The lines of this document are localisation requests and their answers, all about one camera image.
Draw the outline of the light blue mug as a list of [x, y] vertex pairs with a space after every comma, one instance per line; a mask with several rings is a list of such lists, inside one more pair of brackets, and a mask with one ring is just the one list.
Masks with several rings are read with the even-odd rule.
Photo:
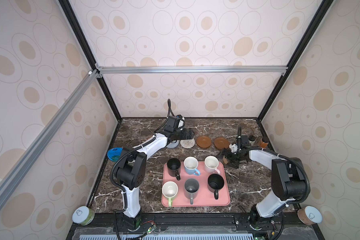
[[198, 170], [199, 162], [195, 157], [187, 157], [184, 160], [185, 171], [188, 175], [199, 176], [201, 172]]

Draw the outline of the brown paw shaped coaster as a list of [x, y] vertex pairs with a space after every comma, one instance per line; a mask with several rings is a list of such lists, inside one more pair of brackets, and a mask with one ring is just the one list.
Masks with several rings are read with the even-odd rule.
[[223, 163], [224, 163], [225, 165], [227, 165], [229, 162], [230, 162], [230, 161], [229, 161], [225, 156], [223, 156]]

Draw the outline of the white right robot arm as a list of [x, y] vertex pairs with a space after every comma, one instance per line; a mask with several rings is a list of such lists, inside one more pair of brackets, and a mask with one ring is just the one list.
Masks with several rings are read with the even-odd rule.
[[237, 136], [236, 143], [221, 149], [217, 158], [238, 168], [242, 161], [257, 162], [271, 170], [271, 191], [253, 205], [248, 222], [254, 230], [279, 216], [290, 205], [304, 202], [310, 192], [309, 177], [299, 158], [288, 158], [267, 148], [252, 146], [244, 136]]

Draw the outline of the light blue woven coaster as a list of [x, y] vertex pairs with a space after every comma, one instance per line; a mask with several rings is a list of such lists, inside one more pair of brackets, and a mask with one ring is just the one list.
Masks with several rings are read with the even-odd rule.
[[180, 140], [172, 141], [167, 145], [167, 148], [168, 149], [174, 149], [179, 145], [179, 143], [180, 143]]

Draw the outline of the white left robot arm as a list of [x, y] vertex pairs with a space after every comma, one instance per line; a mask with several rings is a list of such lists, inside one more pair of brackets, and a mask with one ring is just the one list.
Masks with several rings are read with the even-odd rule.
[[110, 181], [123, 195], [123, 208], [114, 212], [121, 215], [123, 223], [130, 229], [136, 230], [141, 224], [139, 187], [145, 178], [147, 160], [171, 142], [190, 140], [194, 135], [193, 130], [185, 127], [183, 116], [168, 116], [148, 140], [135, 147], [123, 148], [111, 170]]

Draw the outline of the multicolour stitched white coaster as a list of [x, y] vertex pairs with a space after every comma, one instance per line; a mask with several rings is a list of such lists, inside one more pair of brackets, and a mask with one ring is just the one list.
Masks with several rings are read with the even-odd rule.
[[180, 145], [185, 149], [191, 149], [195, 145], [195, 143], [196, 142], [194, 139], [180, 141]]

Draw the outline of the round brown wooden coaster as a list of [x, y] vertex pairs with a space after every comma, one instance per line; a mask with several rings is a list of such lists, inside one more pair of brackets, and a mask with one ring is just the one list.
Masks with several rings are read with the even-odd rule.
[[230, 141], [223, 137], [217, 137], [214, 140], [214, 145], [218, 150], [227, 149], [230, 144]]

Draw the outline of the pink white mug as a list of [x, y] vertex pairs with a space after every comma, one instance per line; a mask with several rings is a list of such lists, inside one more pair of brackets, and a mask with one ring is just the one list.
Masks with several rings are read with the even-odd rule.
[[204, 160], [205, 163], [205, 171], [210, 174], [218, 174], [221, 175], [219, 167], [219, 160], [214, 156], [208, 156]]

